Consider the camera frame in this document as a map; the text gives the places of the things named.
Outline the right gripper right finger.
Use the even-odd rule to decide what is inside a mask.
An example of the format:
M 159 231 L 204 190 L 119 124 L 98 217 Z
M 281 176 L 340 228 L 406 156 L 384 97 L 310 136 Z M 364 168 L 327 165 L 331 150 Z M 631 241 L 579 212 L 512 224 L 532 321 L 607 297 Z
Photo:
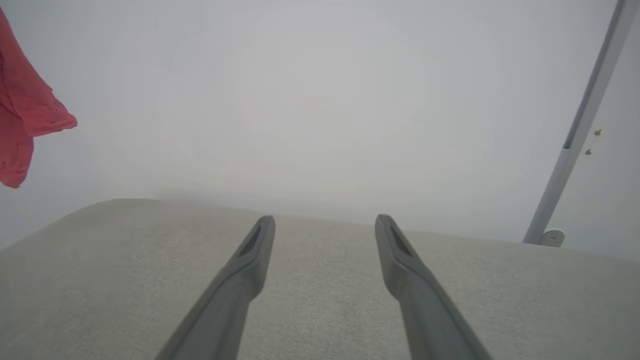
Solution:
M 394 219 L 375 219 L 375 241 L 387 290 L 398 301 L 413 360 L 492 357 Z

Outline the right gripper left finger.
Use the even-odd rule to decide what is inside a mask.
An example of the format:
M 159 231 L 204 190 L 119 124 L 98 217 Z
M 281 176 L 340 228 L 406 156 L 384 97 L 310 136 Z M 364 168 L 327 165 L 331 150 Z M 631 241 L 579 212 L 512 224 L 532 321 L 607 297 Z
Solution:
M 262 291 L 275 219 L 256 221 L 157 354 L 158 360 L 235 360 L 249 305 Z

